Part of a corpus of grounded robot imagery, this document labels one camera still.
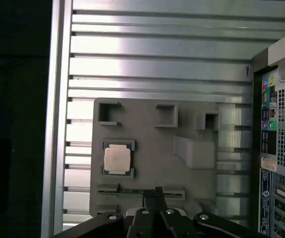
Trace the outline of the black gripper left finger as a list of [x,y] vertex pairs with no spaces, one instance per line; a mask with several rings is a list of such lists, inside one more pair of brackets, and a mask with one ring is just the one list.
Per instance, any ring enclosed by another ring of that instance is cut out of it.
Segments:
[[105,212],[92,219],[60,232],[55,238],[150,238],[156,217],[157,190],[144,190],[144,207],[133,216]]

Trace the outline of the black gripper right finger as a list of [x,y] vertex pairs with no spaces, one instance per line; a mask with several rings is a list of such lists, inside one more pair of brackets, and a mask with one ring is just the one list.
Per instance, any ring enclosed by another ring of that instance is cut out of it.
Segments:
[[193,218],[169,208],[162,187],[156,187],[155,210],[166,227],[170,238],[266,238],[257,231],[250,230],[218,215],[200,212]]

